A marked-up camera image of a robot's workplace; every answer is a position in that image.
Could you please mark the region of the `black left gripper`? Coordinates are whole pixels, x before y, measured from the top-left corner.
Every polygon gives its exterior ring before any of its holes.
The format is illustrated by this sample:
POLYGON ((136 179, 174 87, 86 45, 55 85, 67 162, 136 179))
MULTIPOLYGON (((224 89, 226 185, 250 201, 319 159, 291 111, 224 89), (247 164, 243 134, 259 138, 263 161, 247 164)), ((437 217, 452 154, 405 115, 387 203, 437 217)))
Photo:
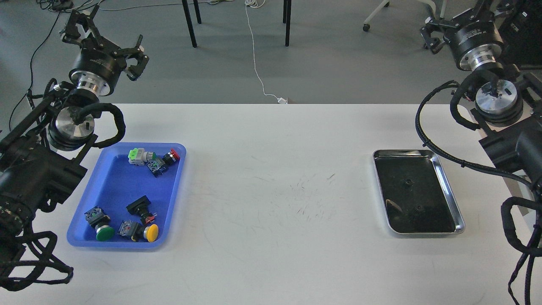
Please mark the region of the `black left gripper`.
POLYGON ((96 14, 97 9, 90 12, 73 11, 61 31, 61 40, 79 46, 81 51, 69 72, 70 81, 80 87, 82 82, 96 80, 95 95, 107 96, 114 93, 122 72, 131 81, 138 80, 149 62, 149 56, 141 45, 143 35, 138 36, 134 47, 114 50, 114 57, 105 53, 110 52, 111 48, 94 23, 96 14))

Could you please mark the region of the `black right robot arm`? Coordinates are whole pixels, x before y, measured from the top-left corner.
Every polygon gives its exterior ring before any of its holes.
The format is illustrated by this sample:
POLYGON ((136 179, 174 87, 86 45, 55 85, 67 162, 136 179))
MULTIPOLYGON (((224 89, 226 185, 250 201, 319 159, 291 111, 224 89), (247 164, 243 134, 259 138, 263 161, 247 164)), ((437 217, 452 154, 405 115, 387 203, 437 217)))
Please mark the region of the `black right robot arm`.
POLYGON ((448 81, 420 103, 415 129, 424 146, 462 167, 524 184, 527 199, 508 198, 500 208, 505 237, 521 253, 509 284, 526 266, 524 302, 531 303, 534 261, 541 257, 541 80, 521 73, 524 64, 541 63, 541 4, 534 0, 478 0, 472 8, 444 18, 426 1, 428 17, 420 29, 424 48, 437 54, 449 46, 455 65, 469 72, 462 81, 448 81), (480 145, 493 167, 457 158, 425 134, 420 114, 442 89, 453 89, 450 112, 470 130, 481 130, 480 145))

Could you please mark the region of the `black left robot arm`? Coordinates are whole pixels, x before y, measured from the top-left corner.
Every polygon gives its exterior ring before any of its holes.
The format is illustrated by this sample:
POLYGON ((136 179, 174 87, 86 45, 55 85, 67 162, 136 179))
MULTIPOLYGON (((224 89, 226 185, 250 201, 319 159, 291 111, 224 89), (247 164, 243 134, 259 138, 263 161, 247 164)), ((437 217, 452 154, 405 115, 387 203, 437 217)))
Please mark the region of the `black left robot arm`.
POLYGON ((62 41, 80 47, 69 81, 51 79, 41 98, 1 141, 1 287, 20 291, 34 283, 67 284, 73 268, 53 255, 57 236, 35 233, 36 212, 52 212, 79 185, 87 170, 81 161, 92 147, 109 147, 126 131, 121 110, 100 97, 111 95, 121 73, 136 81, 149 57, 139 35, 122 48, 101 35, 94 23, 99 10, 71 12, 62 41))

